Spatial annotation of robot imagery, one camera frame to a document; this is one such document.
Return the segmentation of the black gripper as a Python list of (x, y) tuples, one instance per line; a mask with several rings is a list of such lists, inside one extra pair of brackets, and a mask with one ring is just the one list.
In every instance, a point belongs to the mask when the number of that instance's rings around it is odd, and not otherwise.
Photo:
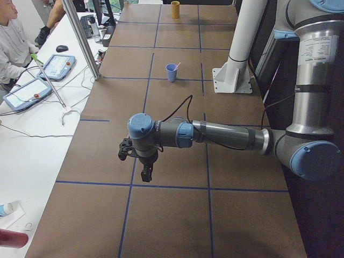
[(128, 156), (138, 158), (144, 165), (141, 172), (143, 182), (152, 180), (153, 165), (157, 161), (159, 154), (163, 152), (162, 147), (151, 146), (148, 150), (138, 150), (134, 147), (131, 138), (124, 138), (119, 144), (118, 157), (121, 161), (125, 161)]

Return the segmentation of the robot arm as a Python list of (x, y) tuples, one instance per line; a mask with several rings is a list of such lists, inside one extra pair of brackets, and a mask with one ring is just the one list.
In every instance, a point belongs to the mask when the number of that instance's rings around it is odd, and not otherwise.
[(120, 160), (137, 158), (143, 165), (142, 180), (150, 182), (159, 152), (165, 147), (189, 148), (197, 142), (271, 154), (305, 180), (332, 176), (342, 160), (328, 123), (333, 67), (342, 32), (343, 1), (278, 1), (274, 38), (299, 42), (291, 124), (283, 130), (256, 130), (174, 113), (154, 121), (148, 114), (137, 113), (128, 120), (128, 135), (119, 145)]

